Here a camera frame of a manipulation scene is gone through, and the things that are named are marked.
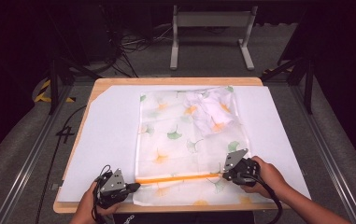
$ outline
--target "orange stripe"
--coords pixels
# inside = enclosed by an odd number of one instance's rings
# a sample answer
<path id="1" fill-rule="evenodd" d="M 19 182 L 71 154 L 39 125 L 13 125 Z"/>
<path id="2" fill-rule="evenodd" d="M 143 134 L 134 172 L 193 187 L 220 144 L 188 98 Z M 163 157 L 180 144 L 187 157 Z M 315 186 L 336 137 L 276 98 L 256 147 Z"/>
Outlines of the orange stripe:
<path id="1" fill-rule="evenodd" d="M 168 182 L 168 181 L 210 178 L 210 177 L 217 177 L 219 175 L 220 174 L 171 176 L 171 177 L 155 178 L 155 179 L 136 179 L 135 182 L 139 184 L 155 184 L 155 183 Z"/>

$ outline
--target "white paper sheet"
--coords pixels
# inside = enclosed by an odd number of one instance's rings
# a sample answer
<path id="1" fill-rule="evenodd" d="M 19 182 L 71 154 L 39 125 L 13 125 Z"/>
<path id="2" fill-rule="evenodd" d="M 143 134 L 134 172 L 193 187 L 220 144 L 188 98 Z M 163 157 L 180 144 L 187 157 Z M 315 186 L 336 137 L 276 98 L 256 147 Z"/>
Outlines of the white paper sheet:
<path id="1" fill-rule="evenodd" d="M 79 202 L 106 164 L 122 169 L 126 183 L 135 181 L 135 147 L 139 102 L 143 91 L 195 90 L 212 86 L 112 86 L 90 105 L 76 152 L 58 202 Z M 295 189 L 309 197 L 306 183 L 266 87 L 237 87 L 235 99 L 249 137 L 252 155 L 272 162 Z M 256 194 L 253 202 L 264 202 Z"/>

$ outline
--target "forearm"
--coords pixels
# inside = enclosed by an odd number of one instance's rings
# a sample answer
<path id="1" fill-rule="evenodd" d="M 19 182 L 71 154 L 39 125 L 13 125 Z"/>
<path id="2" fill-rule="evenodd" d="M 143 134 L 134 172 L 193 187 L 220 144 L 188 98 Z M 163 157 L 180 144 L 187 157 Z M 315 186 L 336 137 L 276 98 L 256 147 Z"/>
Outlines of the forearm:
<path id="1" fill-rule="evenodd" d="M 293 188 L 288 188 L 279 193 L 279 198 L 307 223 L 349 223 L 344 218 L 332 211 L 309 200 Z"/>

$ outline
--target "hand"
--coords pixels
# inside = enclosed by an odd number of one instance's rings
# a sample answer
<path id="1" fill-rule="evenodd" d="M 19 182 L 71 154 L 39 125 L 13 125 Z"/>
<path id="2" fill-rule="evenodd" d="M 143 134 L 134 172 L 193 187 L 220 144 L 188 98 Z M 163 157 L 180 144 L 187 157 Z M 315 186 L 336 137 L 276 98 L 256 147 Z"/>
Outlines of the hand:
<path id="1" fill-rule="evenodd" d="M 96 187 L 96 183 L 93 182 L 90 186 L 90 188 L 85 191 L 84 195 L 81 198 L 81 201 L 78 204 L 78 210 L 76 211 L 76 214 L 73 215 L 72 220 L 70 221 L 71 224 L 95 224 L 95 220 L 93 220 L 93 190 Z M 96 205 L 96 209 L 98 211 L 98 214 L 101 216 L 108 216 L 117 211 L 119 208 L 120 204 L 116 203 L 110 206 L 108 209 L 103 209 Z"/>
<path id="2" fill-rule="evenodd" d="M 280 192 L 283 192 L 286 189 L 289 189 L 291 187 L 288 185 L 288 183 L 286 183 L 282 174 L 279 172 L 279 170 L 273 164 L 267 163 L 257 156 L 254 156 L 251 159 L 254 161 L 257 161 L 257 163 L 259 163 L 260 176 L 262 177 L 262 180 L 271 189 L 274 190 L 274 192 L 277 194 L 277 196 L 280 194 Z M 263 188 L 263 186 L 259 183 L 256 183 L 256 185 L 253 187 L 242 185 L 241 188 L 246 193 L 260 193 L 265 198 L 270 198 L 270 195 L 267 192 L 267 190 L 265 188 Z"/>

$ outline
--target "crumpled cloth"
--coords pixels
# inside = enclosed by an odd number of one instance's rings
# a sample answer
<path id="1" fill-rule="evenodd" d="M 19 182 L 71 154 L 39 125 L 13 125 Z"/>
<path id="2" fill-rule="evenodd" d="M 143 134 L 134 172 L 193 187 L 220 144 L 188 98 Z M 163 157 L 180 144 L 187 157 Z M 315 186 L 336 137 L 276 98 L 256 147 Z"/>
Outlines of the crumpled cloth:
<path id="1" fill-rule="evenodd" d="M 241 188 L 218 175 L 227 153 L 242 148 L 250 151 L 233 87 L 143 92 L 135 181 L 147 182 L 134 194 L 134 203 L 250 203 Z M 185 179 L 187 176 L 206 178 Z"/>

